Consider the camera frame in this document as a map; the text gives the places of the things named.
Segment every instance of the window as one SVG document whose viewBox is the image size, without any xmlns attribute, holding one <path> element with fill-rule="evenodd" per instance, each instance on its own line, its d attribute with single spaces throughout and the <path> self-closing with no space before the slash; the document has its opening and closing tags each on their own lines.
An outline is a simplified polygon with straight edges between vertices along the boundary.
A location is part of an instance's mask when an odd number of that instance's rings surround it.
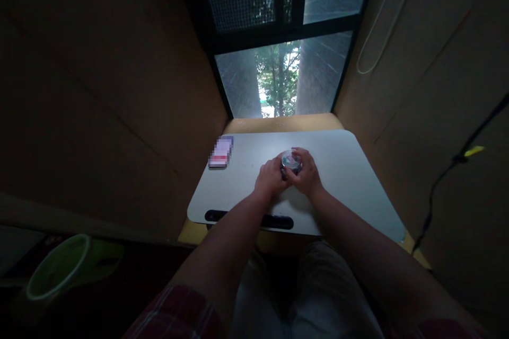
<svg viewBox="0 0 509 339">
<path fill-rule="evenodd" d="M 185 0 L 231 118 L 330 112 L 366 0 Z"/>
</svg>

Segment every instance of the forearm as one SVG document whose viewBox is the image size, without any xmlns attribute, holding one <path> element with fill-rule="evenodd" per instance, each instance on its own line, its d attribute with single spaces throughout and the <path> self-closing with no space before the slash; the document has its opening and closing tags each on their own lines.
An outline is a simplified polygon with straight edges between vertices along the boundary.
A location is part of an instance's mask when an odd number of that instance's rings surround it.
<svg viewBox="0 0 509 339">
<path fill-rule="evenodd" d="M 226 327 L 269 202 L 269 195 L 255 192 L 239 202 L 210 230 L 171 280 L 210 300 Z"/>
<path fill-rule="evenodd" d="M 330 243 L 374 298 L 404 330 L 429 312 L 464 320 L 469 316 L 417 261 L 322 189 L 310 200 Z"/>
</svg>

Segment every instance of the black cable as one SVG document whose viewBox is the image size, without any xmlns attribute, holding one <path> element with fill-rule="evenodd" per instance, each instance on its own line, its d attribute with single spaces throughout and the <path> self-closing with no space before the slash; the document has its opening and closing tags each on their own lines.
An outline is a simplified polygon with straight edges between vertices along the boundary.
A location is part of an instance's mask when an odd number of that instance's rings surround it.
<svg viewBox="0 0 509 339">
<path fill-rule="evenodd" d="M 440 183 L 442 179 L 447 175 L 447 173 L 455 168 L 458 164 L 463 164 L 468 162 L 468 158 L 465 157 L 465 153 L 469 150 L 472 142 L 477 138 L 477 136 L 484 130 L 484 128 L 492 121 L 494 117 L 496 117 L 509 103 L 509 93 L 505 94 L 502 100 L 498 105 L 492 110 L 492 112 L 488 115 L 488 117 L 482 122 L 479 127 L 473 132 L 473 134 L 467 139 L 461 150 L 452 158 L 452 163 L 447 167 L 447 169 L 442 172 L 438 178 L 435 180 L 433 185 L 431 186 L 431 190 L 429 192 L 429 210 L 428 216 L 426 216 L 426 220 L 424 221 L 423 231 L 415 241 L 414 247 L 412 249 L 412 255 L 414 255 L 415 251 L 419 249 L 420 243 L 423 240 L 426 232 L 431 225 L 431 220 L 433 219 L 433 195 L 435 193 L 435 189 L 437 185 Z"/>
</svg>

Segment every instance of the electrical cord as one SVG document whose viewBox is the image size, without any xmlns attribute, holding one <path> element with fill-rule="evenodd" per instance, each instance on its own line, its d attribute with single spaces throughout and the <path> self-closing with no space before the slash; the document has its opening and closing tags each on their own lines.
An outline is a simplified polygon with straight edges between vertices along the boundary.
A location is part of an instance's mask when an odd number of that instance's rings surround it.
<svg viewBox="0 0 509 339">
<path fill-rule="evenodd" d="M 382 5 L 380 6 L 380 9 L 378 10 L 378 14 L 375 17 L 375 21 L 373 22 L 373 25 L 371 26 L 370 32 L 367 34 L 366 40 L 364 40 L 364 44 L 362 45 L 361 52 L 359 53 L 359 57 L 357 57 L 357 72 L 359 74 L 367 74 L 371 72 L 380 61 L 380 58 L 382 58 L 383 51 L 385 50 L 385 47 L 387 46 L 387 42 L 389 41 L 389 38 L 391 37 L 392 30 L 394 29 L 394 26 L 396 25 L 396 21 L 398 20 L 399 14 L 401 13 L 401 10 L 403 9 L 403 4 L 405 3 L 405 0 L 402 0 L 399 4 L 398 10 L 396 11 L 396 15 L 394 16 L 394 19 L 392 20 L 391 26 L 389 27 L 389 32 L 387 33 L 387 36 L 385 37 L 385 41 L 383 43 L 382 49 L 380 50 L 380 54 L 378 55 L 378 58 L 376 59 L 375 63 L 372 67 L 370 67 L 368 70 L 361 70 L 359 68 L 359 62 L 362 57 L 362 53 L 364 52 L 364 48 L 366 47 L 367 42 L 369 41 L 371 37 L 371 33 L 373 32 L 373 29 L 375 28 L 376 22 L 378 21 L 378 17 L 380 16 L 380 13 L 382 13 L 383 6 L 385 5 L 385 1 L 382 1 Z"/>
<path fill-rule="evenodd" d="M 419 249 L 420 244 L 426 235 L 426 232 L 429 229 L 429 226 L 431 225 L 431 221 L 433 219 L 433 195 L 435 194 L 436 187 L 440 183 L 441 180 L 445 178 L 447 173 L 451 171 L 453 168 L 455 168 L 458 164 L 464 164 L 468 162 L 468 157 L 470 156 L 468 154 L 469 147 L 472 145 L 472 142 L 477 138 L 477 136 L 481 133 L 481 131 L 484 130 L 484 128 L 492 121 L 494 117 L 496 117 L 502 110 L 505 109 L 507 104 L 509 103 L 509 93 L 505 94 L 505 96 L 502 98 L 502 100 L 499 102 L 498 105 L 495 106 L 495 108 L 492 110 L 492 112 L 488 115 L 488 117 L 479 125 L 479 127 L 473 132 L 473 134 L 467 139 L 461 150 L 452 158 L 452 163 L 445 169 L 444 172 L 442 172 L 438 178 L 435 180 L 433 185 L 431 186 L 431 190 L 429 192 L 429 210 L 428 215 L 426 217 L 426 220 L 424 221 L 424 226 L 421 234 L 415 241 L 414 247 L 412 249 L 412 256 L 414 255 L 415 251 Z"/>
</svg>

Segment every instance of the leg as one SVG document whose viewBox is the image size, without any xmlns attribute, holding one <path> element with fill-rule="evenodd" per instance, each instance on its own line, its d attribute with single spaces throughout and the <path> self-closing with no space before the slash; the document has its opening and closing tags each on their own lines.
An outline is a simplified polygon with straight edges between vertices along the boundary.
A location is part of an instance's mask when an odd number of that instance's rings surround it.
<svg viewBox="0 0 509 339">
<path fill-rule="evenodd" d="M 305 248 L 299 288 L 289 314 L 294 338 L 383 338 L 346 261 L 325 242 Z"/>
<path fill-rule="evenodd" d="M 263 259 L 253 253 L 240 281 L 229 338 L 284 338 Z"/>
</svg>

